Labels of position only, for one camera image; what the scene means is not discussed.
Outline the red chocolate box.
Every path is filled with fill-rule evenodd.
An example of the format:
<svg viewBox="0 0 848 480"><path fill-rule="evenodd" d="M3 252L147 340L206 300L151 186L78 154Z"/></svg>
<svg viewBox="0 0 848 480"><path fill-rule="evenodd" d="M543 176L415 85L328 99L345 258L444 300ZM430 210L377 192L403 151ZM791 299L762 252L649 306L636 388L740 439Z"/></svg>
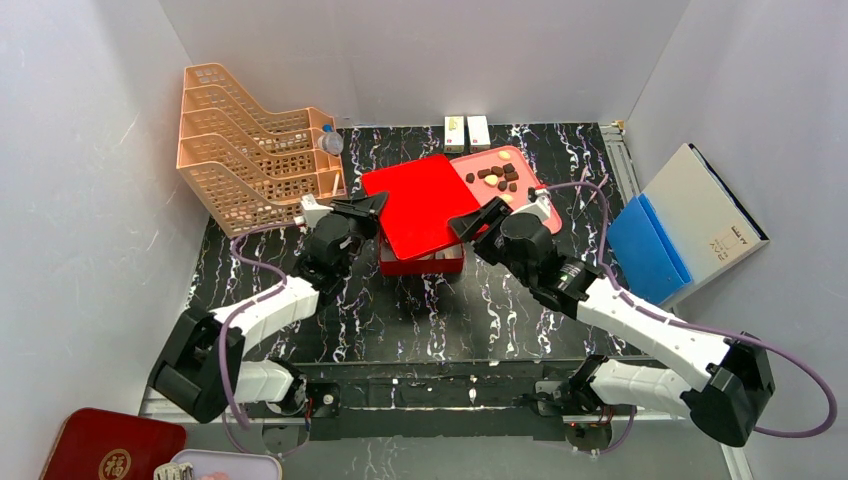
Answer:
<svg viewBox="0 0 848 480"><path fill-rule="evenodd" d="M384 276L455 274L463 270L465 249L454 245L413 260L399 260L383 234L378 236L378 263Z"/></svg>

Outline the red tin lid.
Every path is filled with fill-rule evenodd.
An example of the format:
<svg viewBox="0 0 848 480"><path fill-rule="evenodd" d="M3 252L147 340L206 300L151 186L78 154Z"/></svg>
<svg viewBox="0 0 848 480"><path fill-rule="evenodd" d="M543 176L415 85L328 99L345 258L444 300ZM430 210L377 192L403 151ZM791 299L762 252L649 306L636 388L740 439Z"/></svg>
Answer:
<svg viewBox="0 0 848 480"><path fill-rule="evenodd" d="M395 256L414 260L459 243L449 226L480 204L448 157L438 154L362 175L369 195L386 192L380 225Z"/></svg>

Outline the pink plastic tray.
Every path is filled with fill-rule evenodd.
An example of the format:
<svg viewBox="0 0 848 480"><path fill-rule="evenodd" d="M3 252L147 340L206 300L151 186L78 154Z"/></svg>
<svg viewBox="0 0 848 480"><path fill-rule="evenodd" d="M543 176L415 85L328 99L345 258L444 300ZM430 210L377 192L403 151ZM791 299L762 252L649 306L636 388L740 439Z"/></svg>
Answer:
<svg viewBox="0 0 848 480"><path fill-rule="evenodd" d="M506 150L511 154L509 160L498 157L500 150ZM459 175L461 183L466 186L478 203L483 206L492 198L500 197L501 194L510 194L513 201L508 205L514 211L524 210L528 203L528 189L543 186L537 179L523 153L516 147L503 146L459 158L450 161L451 166ZM475 175L473 183L465 181L468 173ZM499 178L496 186L489 186L484 182L487 175L494 174ZM517 185L516 192L510 192L508 186L511 183ZM543 223L553 234L562 228L562 220L554 211L552 205L551 217Z"/></svg>

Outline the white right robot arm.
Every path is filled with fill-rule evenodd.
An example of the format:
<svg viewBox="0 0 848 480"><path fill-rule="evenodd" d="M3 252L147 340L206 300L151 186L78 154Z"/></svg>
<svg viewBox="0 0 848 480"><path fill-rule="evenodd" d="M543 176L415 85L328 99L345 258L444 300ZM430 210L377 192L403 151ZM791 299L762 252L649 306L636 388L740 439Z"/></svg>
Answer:
<svg viewBox="0 0 848 480"><path fill-rule="evenodd" d="M722 444L747 443L775 390L757 338L730 339L666 317L599 268L559 249L536 215L516 213L500 198L448 224L479 258L506 267L545 308L611 333L659 363L638 366L591 355L537 400L585 412L643 407L685 417Z"/></svg>

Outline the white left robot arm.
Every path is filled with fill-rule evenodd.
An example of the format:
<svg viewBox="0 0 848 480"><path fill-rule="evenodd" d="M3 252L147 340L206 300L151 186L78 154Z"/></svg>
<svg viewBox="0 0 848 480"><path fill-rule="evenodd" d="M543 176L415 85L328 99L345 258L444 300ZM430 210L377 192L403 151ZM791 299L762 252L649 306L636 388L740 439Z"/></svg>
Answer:
<svg viewBox="0 0 848 480"><path fill-rule="evenodd" d="M293 223L309 232L291 273L241 254L243 236L231 243L242 264L267 270L279 280L235 304L206 310L186 308L155 360L147 385L199 423L231 412L248 424L244 403L306 402L293 390L304 379L281 360L247 361L244 356L272 334L307 319L329 305L346 284L362 246L379 231L386 192L352 200L319 203L311 194L300 200Z"/></svg>

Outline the plastic water bottle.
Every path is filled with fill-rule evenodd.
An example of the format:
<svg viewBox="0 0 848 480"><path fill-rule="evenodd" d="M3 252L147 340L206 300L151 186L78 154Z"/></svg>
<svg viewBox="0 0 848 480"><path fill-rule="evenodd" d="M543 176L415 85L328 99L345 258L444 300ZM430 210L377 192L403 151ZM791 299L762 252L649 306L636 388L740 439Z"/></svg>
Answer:
<svg viewBox="0 0 848 480"><path fill-rule="evenodd" d="M324 124L322 135L318 139L318 147L333 156L340 156L344 150L344 138L331 124Z"/></svg>

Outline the orange plastic file rack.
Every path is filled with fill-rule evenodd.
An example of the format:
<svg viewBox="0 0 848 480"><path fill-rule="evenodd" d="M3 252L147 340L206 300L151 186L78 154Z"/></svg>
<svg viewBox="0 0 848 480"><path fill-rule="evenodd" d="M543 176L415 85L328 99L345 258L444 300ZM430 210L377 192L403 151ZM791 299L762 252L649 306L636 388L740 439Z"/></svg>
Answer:
<svg viewBox="0 0 848 480"><path fill-rule="evenodd" d="M327 204L348 194L341 155L318 147L324 124L335 128L314 107L264 109L221 64L189 66L176 169L230 238L291 221L304 195Z"/></svg>

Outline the blue folder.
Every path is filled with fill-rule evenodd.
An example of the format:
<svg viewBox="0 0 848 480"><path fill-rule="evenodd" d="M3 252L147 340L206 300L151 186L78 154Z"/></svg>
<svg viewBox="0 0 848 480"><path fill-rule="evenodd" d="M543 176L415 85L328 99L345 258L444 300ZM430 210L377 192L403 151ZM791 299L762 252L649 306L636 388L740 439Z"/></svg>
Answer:
<svg viewBox="0 0 848 480"><path fill-rule="evenodd" d="M610 224L607 240L629 290L654 305L692 283L692 276L645 194Z"/></svg>

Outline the dark red round tin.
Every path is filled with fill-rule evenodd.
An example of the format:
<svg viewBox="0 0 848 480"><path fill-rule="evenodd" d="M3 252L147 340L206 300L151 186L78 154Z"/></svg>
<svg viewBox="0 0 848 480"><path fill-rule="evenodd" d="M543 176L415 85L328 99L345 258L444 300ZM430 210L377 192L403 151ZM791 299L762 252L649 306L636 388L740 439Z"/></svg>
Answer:
<svg viewBox="0 0 848 480"><path fill-rule="evenodd" d="M60 426L42 479L152 479L185 448L184 427L140 416L82 408Z"/></svg>

